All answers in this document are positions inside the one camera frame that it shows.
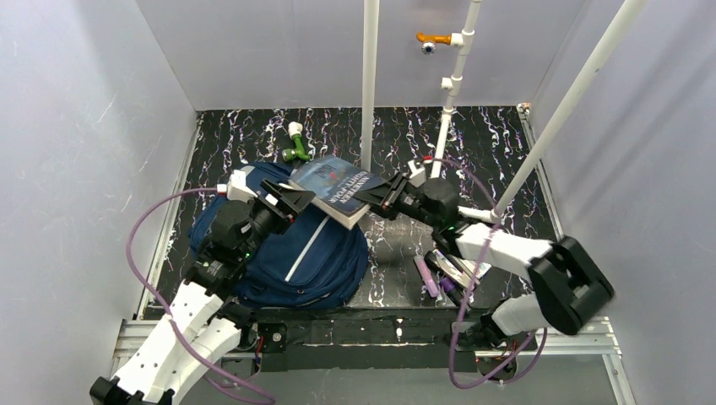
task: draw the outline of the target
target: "white pipe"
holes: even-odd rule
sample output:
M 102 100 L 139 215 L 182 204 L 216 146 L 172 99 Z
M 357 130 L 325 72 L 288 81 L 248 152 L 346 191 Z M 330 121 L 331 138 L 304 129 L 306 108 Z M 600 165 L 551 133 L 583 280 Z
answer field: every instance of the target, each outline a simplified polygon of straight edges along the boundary
M 376 100 L 378 11 L 380 0 L 363 2 L 363 108 L 361 109 L 361 168 L 371 171 L 373 107 Z
M 452 115 L 443 111 L 440 116 L 440 132 L 437 134 L 437 145 L 435 146 L 435 157 L 442 159 L 443 152 L 445 151 L 445 142 L 448 140 L 448 130 L 450 129 L 450 121 Z M 430 177 L 440 176 L 439 163 L 435 162 L 432 164 L 432 172 Z
M 572 86 L 567 90 L 564 98 L 557 106 L 549 122 L 547 122 L 545 130 L 542 131 L 540 137 L 537 138 L 537 142 L 534 143 L 527 158 L 525 158 L 522 165 L 519 166 L 517 174 L 509 186 L 507 186 L 507 190 L 502 194 L 500 201 L 497 202 L 493 210 L 494 217 L 499 218 L 505 213 L 505 210 L 507 210 L 507 207 L 532 172 L 532 169 L 534 169 L 540 159 L 542 159 L 547 147 L 552 140 L 554 140 L 557 133 L 559 133 L 559 130 L 567 118 L 572 114 L 577 103 L 582 99 L 589 85 L 592 84 L 597 73 L 604 66 L 607 59 L 609 59 L 609 56 L 624 37 L 632 21 L 637 17 L 646 2 L 647 0 L 624 0 L 624 3 L 619 8 L 619 11 L 616 12 L 609 27 L 607 27 L 599 40 L 599 43 L 594 47 L 592 54 L 589 55 L 584 66 L 582 66 L 582 70 L 579 71 L 579 74 L 574 79 Z
M 435 147 L 436 159 L 442 159 L 442 156 L 445 154 L 445 142 L 448 139 L 448 129 L 450 128 L 450 122 L 452 120 L 453 106 L 455 103 L 455 98 L 458 97 L 458 93 L 460 92 L 460 86 L 463 82 L 463 68 L 465 67 L 465 59 L 467 59 L 469 50 L 470 48 L 472 48 L 472 39 L 475 36 L 475 23 L 477 22 L 477 15 L 480 13 L 481 4 L 482 0 L 472 0 L 468 9 L 467 19 L 465 19 L 465 26 L 462 32 L 464 45 L 460 47 L 458 59 L 455 61 L 455 69 L 453 70 L 453 76 L 450 77 L 450 80 L 453 82 L 453 88 L 450 89 L 450 93 L 447 94 L 445 107 L 442 108 L 440 132 L 437 135 L 437 145 Z M 440 168 L 440 162 L 433 163 L 430 177 L 440 176 Z

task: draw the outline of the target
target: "white enclosure wall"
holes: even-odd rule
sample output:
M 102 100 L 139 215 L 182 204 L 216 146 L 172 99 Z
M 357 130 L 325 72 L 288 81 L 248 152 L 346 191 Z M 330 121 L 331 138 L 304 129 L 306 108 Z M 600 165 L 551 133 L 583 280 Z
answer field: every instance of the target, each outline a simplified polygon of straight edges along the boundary
M 542 93 L 555 99 L 535 101 L 538 130 L 595 42 L 577 32 L 583 49 Z M 716 2 L 651 0 L 545 158 L 565 232 L 616 289 L 638 403 L 716 403 L 714 95 Z
M 485 0 L 459 105 L 529 101 L 585 0 Z M 360 106 L 363 0 L 138 0 L 196 110 Z M 442 105 L 469 0 L 381 2 L 376 105 Z
M 2 403 L 90 403 L 141 291 L 127 233 L 172 191 L 195 113 L 135 2 L 4 2 L 0 94 Z

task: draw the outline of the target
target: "marbled black surface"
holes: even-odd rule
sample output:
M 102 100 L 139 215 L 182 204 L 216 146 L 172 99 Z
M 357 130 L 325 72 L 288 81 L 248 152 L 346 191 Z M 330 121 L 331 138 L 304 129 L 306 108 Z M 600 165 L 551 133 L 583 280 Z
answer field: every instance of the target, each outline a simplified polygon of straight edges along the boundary
M 432 155 L 437 141 L 440 108 L 378 108 L 375 112 L 372 171 L 390 177 L 409 160 Z M 280 151 L 292 146 L 289 122 L 303 124 L 306 151 L 314 157 L 335 154 L 360 165 L 361 112 L 356 108 L 205 111 L 185 188 L 215 186 L 231 169 L 251 161 L 280 161 Z M 528 153 L 518 113 L 513 107 L 461 107 L 453 115 L 446 157 L 455 159 L 480 178 L 497 199 Z M 462 205 L 488 208 L 487 199 L 461 170 L 442 169 L 459 187 Z M 166 251 L 158 290 L 171 299 L 192 263 L 187 229 L 211 196 L 187 198 L 179 207 Z M 370 268 L 349 305 L 451 305 L 444 297 L 431 299 L 421 287 L 412 258 L 432 248 L 430 230 L 401 216 L 391 222 L 370 215 L 360 222 L 371 249 Z M 554 239 L 550 215 L 537 175 L 533 174 L 507 211 L 506 231 L 530 238 Z M 476 289 L 474 305 L 487 307 L 506 295 L 524 292 L 516 276 L 491 269 Z M 154 303 L 145 318 L 160 314 Z

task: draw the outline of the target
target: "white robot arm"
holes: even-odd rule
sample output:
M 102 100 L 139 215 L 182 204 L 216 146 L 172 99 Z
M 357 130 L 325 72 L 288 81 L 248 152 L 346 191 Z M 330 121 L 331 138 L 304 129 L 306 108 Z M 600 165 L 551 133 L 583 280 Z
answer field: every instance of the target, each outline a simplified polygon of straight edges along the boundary
M 271 181 L 263 181 L 262 187 L 265 196 L 250 190 L 242 170 L 217 187 L 229 202 L 217 212 L 211 233 L 170 304 L 171 315 L 161 318 L 110 380 L 97 379 L 89 392 L 95 405 L 176 405 L 184 398 L 207 367 L 182 346 L 170 319 L 210 363 L 239 346 L 241 331 L 255 322 L 253 313 L 225 301 L 266 237 L 284 233 L 315 196 Z
M 356 197 L 372 211 L 394 219 L 399 213 L 432 226 L 432 239 L 445 255 L 484 262 L 516 274 L 532 294 L 501 301 L 480 317 L 471 331 L 492 344 L 542 327 L 567 335 L 579 332 L 613 297 L 614 289 L 589 254 L 573 238 L 532 240 L 493 231 L 489 211 L 458 206 L 459 195 L 441 178 L 426 179 L 425 166 L 412 161 L 410 172 Z

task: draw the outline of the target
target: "green pipe fitting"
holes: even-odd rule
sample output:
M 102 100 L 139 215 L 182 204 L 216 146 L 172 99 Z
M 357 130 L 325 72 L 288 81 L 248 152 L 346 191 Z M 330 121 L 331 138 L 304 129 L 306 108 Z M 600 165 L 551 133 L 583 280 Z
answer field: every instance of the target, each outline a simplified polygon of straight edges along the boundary
M 301 124 L 298 124 L 296 122 L 292 122 L 289 124 L 289 132 L 293 132 L 291 136 L 291 140 L 293 141 L 294 145 L 296 146 L 293 149 L 284 149 L 281 151 L 281 156 L 284 158 L 285 161 L 290 162 L 293 159 L 301 159 L 305 162 L 308 160 L 311 160 L 311 156 L 306 153 L 306 150 L 303 148 L 303 142 L 301 141 L 301 129 L 303 129 L 303 126 Z

